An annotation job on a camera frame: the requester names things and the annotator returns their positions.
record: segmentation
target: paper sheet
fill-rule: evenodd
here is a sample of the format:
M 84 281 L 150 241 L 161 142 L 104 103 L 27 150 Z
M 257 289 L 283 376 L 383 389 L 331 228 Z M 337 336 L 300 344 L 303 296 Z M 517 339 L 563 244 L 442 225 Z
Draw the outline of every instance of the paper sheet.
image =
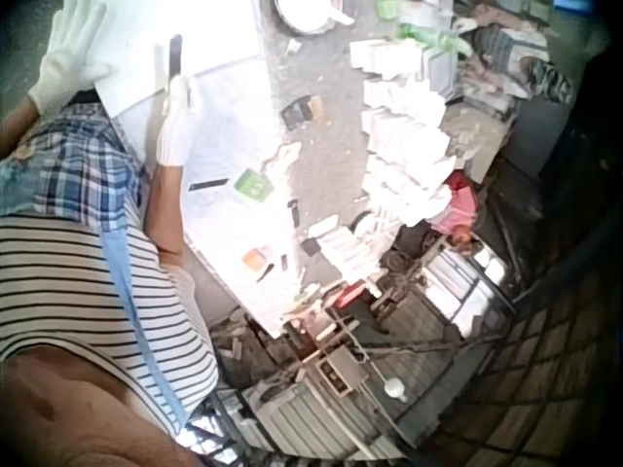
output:
M 96 84 L 110 117 L 165 88 L 168 41 L 183 37 L 182 72 L 201 73 L 260 54 L 252 0 L 105 0 L 91 61 L 113 74 Z

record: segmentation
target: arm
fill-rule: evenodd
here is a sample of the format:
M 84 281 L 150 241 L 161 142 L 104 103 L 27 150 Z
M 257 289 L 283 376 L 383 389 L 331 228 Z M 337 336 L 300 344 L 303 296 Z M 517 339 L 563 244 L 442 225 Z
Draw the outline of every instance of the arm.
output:
M 79 90 L 110 74 L 105 63 L 88 63 L 93 38 L 104 20 L 106 5 L 65 1 L 52 20 L 48 50 L 39 80 L 18 107 L 0 124 L 0 161 L 8 157 L 40 115 L 59 111 Z
M 30 97 L 25 97 L 0 124 L 0 161 L 15 150 L 21 138 L 37 120 L 37 107 Z
M 184 228 L 179 206 L 182 167 L 159 165 L 145 216 L 145 233 L 154 242 L 163 265 L 183 265 Z
M 192 77 L 176 76 L 171 80 L 156 149 L 158 168 L 152 179 L 144 225 L 145 233 L 158 248 L 162 265 L 183 265 L 182 167 L 191 153 L 201 106 Z

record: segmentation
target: orange object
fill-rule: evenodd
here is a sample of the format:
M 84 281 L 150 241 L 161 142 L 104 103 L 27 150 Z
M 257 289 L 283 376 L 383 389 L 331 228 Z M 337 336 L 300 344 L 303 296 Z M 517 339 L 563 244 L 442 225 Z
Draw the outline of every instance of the orange object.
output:
M 245 263 L 248 268 L 259 272 L 266 266 L 267 261 L 260 250 L 253 248 L 242 257 L 242 262 Z

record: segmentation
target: hair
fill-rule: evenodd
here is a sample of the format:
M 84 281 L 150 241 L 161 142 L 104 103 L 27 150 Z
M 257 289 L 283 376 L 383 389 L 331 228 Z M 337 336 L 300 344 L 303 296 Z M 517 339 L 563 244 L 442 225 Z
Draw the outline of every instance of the hair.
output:
M 560 104 L 570 104 L 573 84 L 553 63 L 533 57 L 528 69 L 528 83 L 534 94 Z

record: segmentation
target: gloved hand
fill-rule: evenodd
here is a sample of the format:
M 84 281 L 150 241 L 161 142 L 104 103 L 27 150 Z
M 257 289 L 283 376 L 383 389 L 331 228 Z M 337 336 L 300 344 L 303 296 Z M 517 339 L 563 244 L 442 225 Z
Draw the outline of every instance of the gloved hand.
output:
M 158 136 L 156 160 L 160 165 L 182 166 L 202 119 L 202 96 L 195 77 L 176 76 L 168 86 L 165 122 Z
M 110 74 L 106 63 L 86 63 L 105 14 L 106 5 L 92 0 L 65 0 L 55 13 L 39 81 L 28 92 L 39 114 L 60 110 L 76 92 L 92 89 L 95 81 Z

